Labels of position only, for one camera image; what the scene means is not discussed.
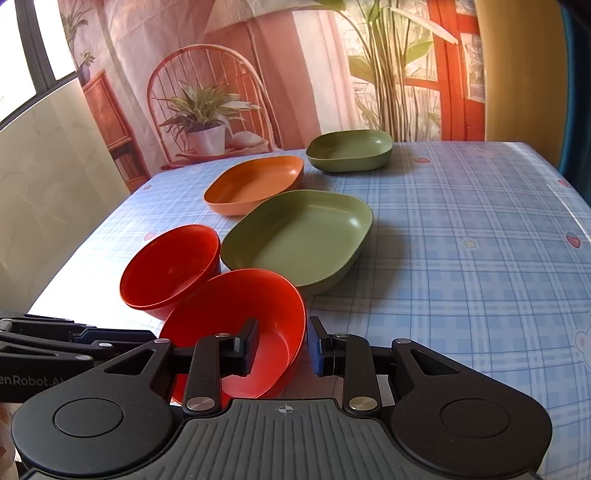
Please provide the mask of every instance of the plaid tablecloth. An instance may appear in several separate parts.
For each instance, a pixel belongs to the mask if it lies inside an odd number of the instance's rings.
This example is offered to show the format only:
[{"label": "plaid tablecloth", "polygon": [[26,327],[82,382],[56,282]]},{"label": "plaid tablecloth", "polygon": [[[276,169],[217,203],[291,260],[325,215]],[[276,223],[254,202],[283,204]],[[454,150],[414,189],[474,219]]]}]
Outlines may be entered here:
[{"label": "plaid tablecloth", "polygon": [[[158,332],[160,321],[119,298],[125,266],[179,225],[205,223],[223,238],[238,220],[213,213],[203,192],[248,158],[155,176],[84,242],[31,313]],[[373,345],[411,338],[533,396],[554,427],[540,473],[590,478],[591,209],[555,169],[523,144],[413,143],[372,172],[328,175],[306,163],[303,188],[354,195],[375,214],[359,261],[308,299],[309,313],[330,333]],[[304,361],[284,395],[338,388]]]}]

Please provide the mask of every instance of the green plate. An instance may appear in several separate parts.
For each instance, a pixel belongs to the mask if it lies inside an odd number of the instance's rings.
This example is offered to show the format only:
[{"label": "green plate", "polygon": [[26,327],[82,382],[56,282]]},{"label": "green plate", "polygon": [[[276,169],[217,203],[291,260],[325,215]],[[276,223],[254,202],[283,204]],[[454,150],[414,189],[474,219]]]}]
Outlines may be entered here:
[{"label": "green plate", "polygon": [[381,130],[332,132],[312,140],[306,155],[322,171],[375,170],[392,155],[392,137]]},{"label": "green plate", "polygon": [[303,296],[315,295],[345,276],[373,220],[369,205],[356,197],[317,190],[281,193],[230,230],[222,261],[230,270],[271,270]]}]

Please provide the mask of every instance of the screw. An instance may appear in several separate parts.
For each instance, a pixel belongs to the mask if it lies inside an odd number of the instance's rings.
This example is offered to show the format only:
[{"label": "screw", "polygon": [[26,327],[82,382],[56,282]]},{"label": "screw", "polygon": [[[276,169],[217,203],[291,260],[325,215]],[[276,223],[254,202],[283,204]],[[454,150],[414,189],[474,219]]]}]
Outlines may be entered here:
[{"label": "screw", "polygon": [[215,406],[215,400],[209,397],[193,397],[187,400],[187,408],[193,411],[211,410]]},{"label": "screw", "polygon": [[378,401],[372,397],[354,397],[349,400],[349,407],[358,411],[373,410],[378,406]]}]

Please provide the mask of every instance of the chair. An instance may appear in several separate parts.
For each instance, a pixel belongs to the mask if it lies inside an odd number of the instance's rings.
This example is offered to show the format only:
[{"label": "chair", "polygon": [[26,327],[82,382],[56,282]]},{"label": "chair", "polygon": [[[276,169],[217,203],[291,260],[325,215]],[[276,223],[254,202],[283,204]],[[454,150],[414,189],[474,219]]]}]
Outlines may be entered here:
[{"label": "chair", "polygon": [[[174,113],[164,99],[181,95],[179,82],[200,88],[227,86],[229,92],[240,94],[240,100],[258,105],[257,110],[240,112],[240,120],[231,120],[230,133],[254,132],[265,140],[263,144],[241,150],[227,148],[224,155],[217,157],[195,155],[189,150],[184,135],[175,139],[172,133],[167,132],[167,127],[160,127]],[[148,81],[147,96],[154,128],[169,163],[163,170],[218,158],[280,150],[281,137],[273,129],[277,122],[267,90],[250,62],[231,48],[196,44],[176,50],[153,71]]]}]

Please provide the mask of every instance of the red bowl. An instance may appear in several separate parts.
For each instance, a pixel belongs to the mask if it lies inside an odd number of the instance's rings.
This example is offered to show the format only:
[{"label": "red bowl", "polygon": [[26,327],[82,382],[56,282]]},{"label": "red bowl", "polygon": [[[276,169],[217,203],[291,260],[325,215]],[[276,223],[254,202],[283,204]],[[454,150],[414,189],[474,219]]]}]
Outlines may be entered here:
[{"label": "red bowl", "polygon": [[220,239],[207,225],[184,225],[156,237],[131,259],[119,283],[123,301],[166,320],[206,280],[220,274]]},{"label": "red bowl", "polygon": [[[232,398],[272,398],[294,373],[306,331],[306,306],[284,277],[256,268],[234,270],[208,280],[169,315],[161,338],[193,346],[201,337],[235,335],[244,321],[259,321],[260,340],[252,372],[222,379],[223,402]],[[182,402],[186,375],[179,375],[173,398]]]}]

